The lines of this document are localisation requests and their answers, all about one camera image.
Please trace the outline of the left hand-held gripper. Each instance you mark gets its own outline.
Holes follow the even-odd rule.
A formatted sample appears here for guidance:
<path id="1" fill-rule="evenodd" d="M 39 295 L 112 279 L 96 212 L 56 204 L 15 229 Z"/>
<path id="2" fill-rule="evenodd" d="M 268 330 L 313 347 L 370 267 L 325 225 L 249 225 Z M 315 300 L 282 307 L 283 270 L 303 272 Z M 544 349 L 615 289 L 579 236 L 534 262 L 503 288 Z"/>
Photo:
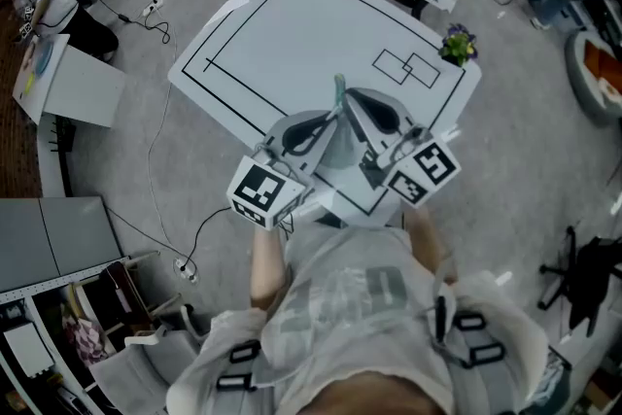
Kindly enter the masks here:
<path id="1" fill-rule="evenodd" d="M 304 203 L 315 190 L 313 174 L 320 165 L 343 113 L 305 111 L 279 119 L 243 156 L 227 188 L 233 211 L 263 229 L 272 229 Z"/>

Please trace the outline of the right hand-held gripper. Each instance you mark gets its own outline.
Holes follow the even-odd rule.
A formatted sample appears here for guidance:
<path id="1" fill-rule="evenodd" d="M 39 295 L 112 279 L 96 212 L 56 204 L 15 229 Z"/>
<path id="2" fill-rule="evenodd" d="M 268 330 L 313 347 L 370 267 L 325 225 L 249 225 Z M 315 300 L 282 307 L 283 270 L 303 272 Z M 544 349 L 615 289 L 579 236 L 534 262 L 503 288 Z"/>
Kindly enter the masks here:
<path id="1" fill-rule="evenodd" d="M 373 188 L 389 190 L 418 208 L 461 171 L 445 142 L 415 122 L 392 96 L 347 88 L 341 107 L 366 145 L 359 167 Z"/>

